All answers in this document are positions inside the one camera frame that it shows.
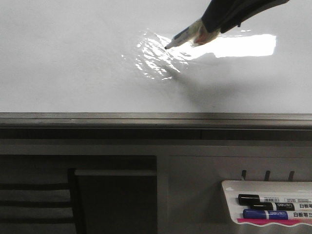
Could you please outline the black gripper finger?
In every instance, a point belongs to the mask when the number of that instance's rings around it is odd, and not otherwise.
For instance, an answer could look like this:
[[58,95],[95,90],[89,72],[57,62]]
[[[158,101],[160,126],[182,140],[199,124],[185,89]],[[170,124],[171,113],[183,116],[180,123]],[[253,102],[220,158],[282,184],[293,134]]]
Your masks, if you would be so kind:
[[207,32],[225,33],[241,22],[237,15],[243,0],[212,0],[201,17]]
[[220,25],[220,32],[225,33],[242,22],[270,8],[286,4],[288,0],[238,0]]

